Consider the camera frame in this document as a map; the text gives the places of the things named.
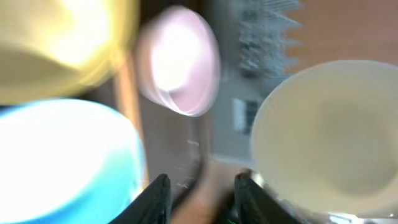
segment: white bowl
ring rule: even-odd
[[[259,171],[281,199],[350,214],[398,205],[398,68],[339,60],[308,68],[263,102]]]

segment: yellow bowl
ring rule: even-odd
[[[135,36],[138,0],[0,1],[0,105],[105,81]]]

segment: wooden surface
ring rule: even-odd
[[[300,61],[295,73],[316,64],[339,59],[379,60],[398,64],[398,1],[304,0],[304,8],[290,18],[301,29],[288,36],[303,43],[288,54]]]
[[[117,67],[119,68],[119,73],[115,76],[114,85],[118,109],[119,112],[129,119],[137,129],[141,144],[144,148],[144,135],[142,132],[141,116],[139,112],[139,92],[136,86],[133,60],[129,54],[124,54],[121,56]],[[144,182],[142,183],[141,190],[145,189],[149,185],[146,162],[144,164],[144,170]]]

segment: pink bowl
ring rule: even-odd
[[[199,116],[213,104],[220,79],[214,35],[197,13],[172,7],[141,33],[134,58],[140,91],[180,114]]]

